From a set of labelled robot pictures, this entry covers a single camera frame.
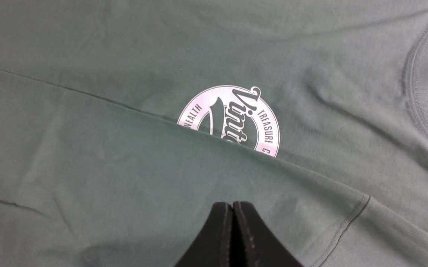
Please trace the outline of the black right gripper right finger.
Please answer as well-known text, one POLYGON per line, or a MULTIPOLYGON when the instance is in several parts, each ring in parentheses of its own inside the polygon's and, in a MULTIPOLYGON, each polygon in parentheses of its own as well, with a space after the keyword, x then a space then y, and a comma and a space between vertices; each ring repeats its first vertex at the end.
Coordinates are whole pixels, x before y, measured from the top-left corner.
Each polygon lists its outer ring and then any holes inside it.
POLYGON ((233 203, 234 267, 301 267, 302 264, 280 243, 254 205, 233 203))

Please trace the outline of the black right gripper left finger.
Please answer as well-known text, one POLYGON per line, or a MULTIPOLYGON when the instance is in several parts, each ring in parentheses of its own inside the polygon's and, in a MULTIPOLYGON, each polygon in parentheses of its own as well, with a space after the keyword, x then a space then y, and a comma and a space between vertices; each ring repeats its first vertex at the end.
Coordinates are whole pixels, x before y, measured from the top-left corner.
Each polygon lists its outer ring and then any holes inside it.
POLYGON ((202 229, 177 267, 229 267, 233 209, 226 202, 215 202, 202 229))

